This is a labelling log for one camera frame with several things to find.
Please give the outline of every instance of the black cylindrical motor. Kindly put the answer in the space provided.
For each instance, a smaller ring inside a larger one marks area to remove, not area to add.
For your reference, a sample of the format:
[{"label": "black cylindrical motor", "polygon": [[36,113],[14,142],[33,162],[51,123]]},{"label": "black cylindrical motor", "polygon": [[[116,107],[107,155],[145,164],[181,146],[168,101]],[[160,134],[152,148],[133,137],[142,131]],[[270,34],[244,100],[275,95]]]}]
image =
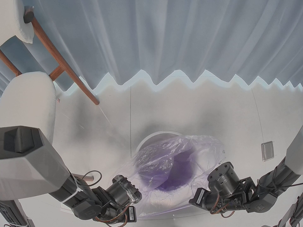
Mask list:
[{"label": "black cylindrical motor", "polygon": [[230,162],[225,162],[213,170],[207,180],[209,189],[219,193],[223,199],[232,195],[240,186],[240,179]]}]

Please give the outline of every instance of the plastic bag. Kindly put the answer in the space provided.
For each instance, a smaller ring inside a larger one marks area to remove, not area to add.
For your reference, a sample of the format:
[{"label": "plastic bag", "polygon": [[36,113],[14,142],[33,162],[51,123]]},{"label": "plastic bag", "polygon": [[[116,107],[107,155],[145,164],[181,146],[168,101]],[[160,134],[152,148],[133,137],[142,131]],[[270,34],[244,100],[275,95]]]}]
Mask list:
[{"label": "plastic bag", "polygon": [[224,153],[223,144],[210,136],[177,136],[140,149],[115,175],[139,189],[136,212],[147,217],[188,205],[198,187],[208,187],[207,177]]}]

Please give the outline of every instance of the curtain fold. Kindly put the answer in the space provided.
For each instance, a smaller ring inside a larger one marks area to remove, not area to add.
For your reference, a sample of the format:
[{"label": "curtain fold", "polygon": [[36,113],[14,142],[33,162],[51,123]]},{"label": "curtain fold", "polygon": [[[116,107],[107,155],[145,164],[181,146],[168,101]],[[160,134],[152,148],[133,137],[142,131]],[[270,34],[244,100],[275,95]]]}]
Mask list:
[{"label": "curtain fold", "polygon": [[[78,76],[94,89],[109,72],[120,85],[139,70],[159,84],[174,70],[208,70],[248,85],[303,82],[303,0],[23,0]],[[40,41],[1,50],[22,72],[58,65]],[[14,77],[0,61],[0,95]],[[73,81],[63,73],[63,90]]]}]

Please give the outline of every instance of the wooden chair frame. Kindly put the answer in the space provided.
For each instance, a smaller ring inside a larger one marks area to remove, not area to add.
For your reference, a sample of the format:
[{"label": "wooden chair frame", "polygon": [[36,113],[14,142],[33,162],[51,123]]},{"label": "wooden chair frame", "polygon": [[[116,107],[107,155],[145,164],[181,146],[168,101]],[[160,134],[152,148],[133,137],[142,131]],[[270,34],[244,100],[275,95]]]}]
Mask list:
[{"label": "wooden chair frame", "polygon": [[[54,44],[51,42],[47,34],[44,32],[43,28],[34,17],[33,9],[30,11],[28,8],[25,10],[24,15],[25,23],[32,22],[35,35],[42,42],[44,47],[48,50],[48,52],[53,56],[53,58],[58,62],[59,66],[49,74],[50,78],[54,81],[56,80],[64,71],[70,76],[70,78],[78,85],[78,87],[89,97],[90,100],[93,101],[94,104],[98,105],[98,99],[89,91],[89,89],[84,85],[84,83],[80,80],[80,78],[76,75],[74,70],[70,67],[70,65],[66,62]],[[6,55],[0,50],[0,59],[7,65],[7,67],[17,76],[22,73],[14,66],[14,64],[6,57]]]}]

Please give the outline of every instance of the barcode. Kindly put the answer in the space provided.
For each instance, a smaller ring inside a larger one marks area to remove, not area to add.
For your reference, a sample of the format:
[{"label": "barcode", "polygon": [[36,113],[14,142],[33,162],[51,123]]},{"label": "barcode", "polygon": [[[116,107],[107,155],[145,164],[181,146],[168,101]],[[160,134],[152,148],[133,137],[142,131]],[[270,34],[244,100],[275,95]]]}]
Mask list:
[{"label": "barcode", "polygon": [[134,220],[134,208],[129,207],[129,220]]}]

